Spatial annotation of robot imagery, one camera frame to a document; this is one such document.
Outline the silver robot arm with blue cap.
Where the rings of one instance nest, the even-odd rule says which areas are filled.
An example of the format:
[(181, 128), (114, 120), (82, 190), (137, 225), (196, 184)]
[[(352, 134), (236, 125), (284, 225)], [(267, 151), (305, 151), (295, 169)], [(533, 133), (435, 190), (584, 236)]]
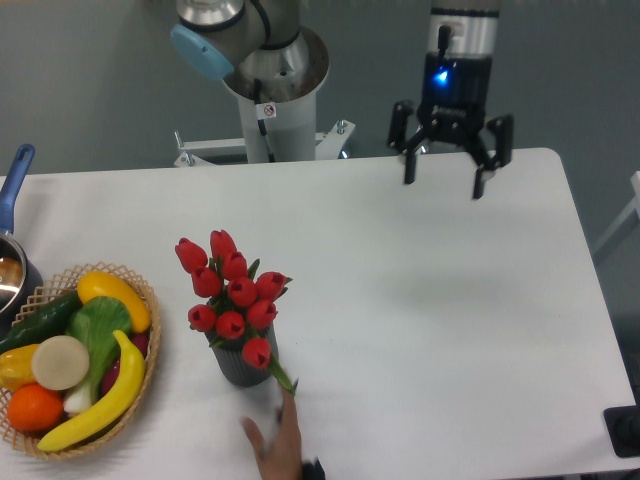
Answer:
[[(296, 1), (180, 1), (171, 40), (199, 74), (235, 96), (244, 148), (252, 163), (337, 159), (353, 132), (339, 121), (316, 129), (316, 95), (329, 71), (321, 38), (300, 22)], [(500, 5), (435, 1), (421, 101), (395, 103), (387, 145), (412, 183), (431, 143), (462, 148), (474, 161), (473, 197), (512, 158), (514, 120), (488, 118), (486, 100)]]

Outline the person's hand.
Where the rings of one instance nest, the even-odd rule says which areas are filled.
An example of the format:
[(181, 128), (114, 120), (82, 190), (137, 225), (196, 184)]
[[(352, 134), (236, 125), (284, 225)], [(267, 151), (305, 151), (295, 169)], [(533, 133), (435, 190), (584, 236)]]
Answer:
[(278, 411), (280, 423), (278, 431), (270, 441), (265, 440), (256, 423), (249, 417), (242, 417), (240, 424), (251, 445), (262, 479), (301, 479), (302, 438), (296, 402), (294, 396), (283, 386), (279, 389), (282, 396)]

